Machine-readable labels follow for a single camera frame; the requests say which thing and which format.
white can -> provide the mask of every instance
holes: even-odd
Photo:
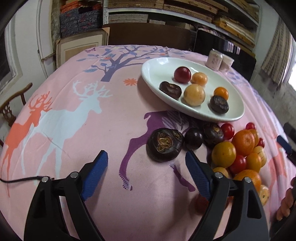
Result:
[[[219,70],[222,72],[228,72],[233,62],[234,62],[233,58],[230,58],[229,56],[223,54],[223,59],[222,59],[222,63],[220,65]]]
[[[214,71],[218,71],[222,63],[222,59],[223,54],[215,49],[212,49],[205,65]]]

deer print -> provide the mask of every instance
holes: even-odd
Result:
[[[26,137],[30,129],[37,127],[39,124],[41,112],[48,112],[51,110],[50,107],[52,105],[52,101],[51,101],[52,98],[46,101],[49,94],[50,94],[50,91],[47,94],[41,95],[41,97],[39,97],[36,100],[34,105],[32,105],[32,102],[35,97],[32,98],[32,100],[29,103],[29,108],[31,111],[30,111],[30,116],[28,120],[23,125],[19,123],[14,123],[9,132],[9,135],[5,140],[7,149],[2,162],[1,173],[3,169],[3,165],[7,158],[7,179],[9,176],[10,160],[11,160],[13,151],[20,145],[21,142],[26,143]]]
[[[80,82],[73,83],[73,91],[79,96],[82,101],[75,111],[68,110],[50,110],[42,118],[38,127],[34,128],[31,137],[40,133],[50,140],[49,148],[43,155],[42,160],[37,169],[36,175],[39,175],[43,164],[46,162],[48,156],[55,150],[55,173],[56,178],[59,179],[59,172],[62,165],[62,152],[66,139],[74,136],[74,134],[83,126],[86,122],[88,113],[93,110],[95,113],[100,114],[102,109],[100,108],[100,102],[98,98],[108,98],[112,95],[107,95],[109,90],[103,86],[100,90],[97,90],[98,82],[88,84],[84,87],[84,93],[80,94],[76,86]]]
[[[270,172],[271,172],[271,175],[272,175],[272,179],[271,179],[271,184],[270,184],[270,190],[272,190],[272,187],[277,179],[277,177],[279,175],[283,175],[285,177],[287,177],[287,173],[286,173],[286,170],[285,170],[285,159],[284,159],[284,156],[283,156],[283,153],[282,153],[282,146],[276,141],[277,139],[277,133],[275,131],[268,131],[266,129],[266,127],[264,126],[262,128],[263,132],[266,133],[266,135],[268,137],[270,137],[274,143],[275,143],[275,146],[271,146],[271,151],[272,151],[272,154],[273,154],[273,151],[278,151],[278,154],[276,156],[274,156],[269,162],[268,162],[268,166],[269,166],[269,169],[270,169]]]
[[[147,118],[149,118],[147,121],[147,132],[138,138],[130,140],[127,152],[121,161],[119,176],[123,180],[123,188],[126,190],[133,189],[126,176],[128,162],[135,151],[147,143],[148,138],[154,130],[158,128],[170,128],[177,129],[184,134],[191,127],[197,127],[198,122],[198,120],[178,111],[150,112],[145,114],[144,119]],[[195,191],[195,187],[182,177],[175,165],[170,165],[170,167],[173,169],[181,185],[187,187],[189,191]]]

orange deer silhouette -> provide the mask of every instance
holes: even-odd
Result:
[[[262,128],[263,132],[266,133],[272,140],[275,142],[276,149],[278,150],[278,154],[274,156],[269,162],[268,166],[271,172],[271,184],[269,189],[272,190],[275,181],[279,175],[283,175],[287,177],[287,172],[285,170],[285,157],[281,152],[282,146],[277,142],[278,134],[274,131],[267,130],[266,127]]]
[[[47,102],[45,102],[49,94],[50,94],[50,91],[47,94],[41,95],[41,97],[39,97],[36,100],[35,104],[32,106],[32,101],[36,97],[34,96],[29,103],[29,108],[31,111],[30,111],[30,116],[28,120],[23,125],[19,123],[14,123],[13,126],[11,127],[11,130],[5,140],[5,145],[7,145],[7,149],[6,149],[6,153],[3,158],[2,167],[1,167],[1,173],[2,173],[3,165],[7,158],[7,179],[9,177],[8,175],[9,175],[9,168],[10,168],[10,160],[11,160],[13,151],[20,145],[20,143],[28,135],[31,125],[33,124],[34,127],[38,126],[39,119],[41,117],[41,111],[48,112],[49,110],[52,109],[50,108],[52,105],[52,102],[51,102],[52,97]]]

wooden chair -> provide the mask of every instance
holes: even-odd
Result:
[[[7,101],[5,101],[3,103],[3,105],[0,106],[0,114],[3,115],[4,119],[8,122],[8,125],[10,127],[12,127],[13,123],[15,122],[16,120],[16,117],[12,114],[12,111],[10,109],[10,102],[20,96],[21,99],[22,99],[22,103],[23,105],[26,104],[26,100],[25,100],[25,96],[24,96],[24,93],[27,92],[31,87],[33,86],[32,83],[28,84],[25,88],[23,88],[22,90],[20,90],[19,92],[15,93],[14,95],[12,95]],[[2,140],[0,140],[0,145],[3,147],[4,143]]]

dark purple fruit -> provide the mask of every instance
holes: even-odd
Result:
[[[209,148],[213,148],[218,143],[223,142],[223,131],[215,123],[207,123],[203,126],[204,141]]]
[[[147,153],[156,161],[165,162],[175,159],[183,146],[184,137],[177,130],[160,128],[148,139]]]
[[[184,136],[184,145],[188,150],[197,150],[203,143],[203,136],[198,128],[190,128]]]
[[[213,111],[217,112],[218,114],[225,114],[229,110],[227,100],[218,95],[214,95],[211,98],[210,105]]]
[[[159,89],[163,93],[167,94],[168,96],[170,96],[174,99],[179,99],[182,94],[182,90],[181,90],[180,86],[170,84],[169,82],[166,82],[166,81],[164,81],[160,84]]]

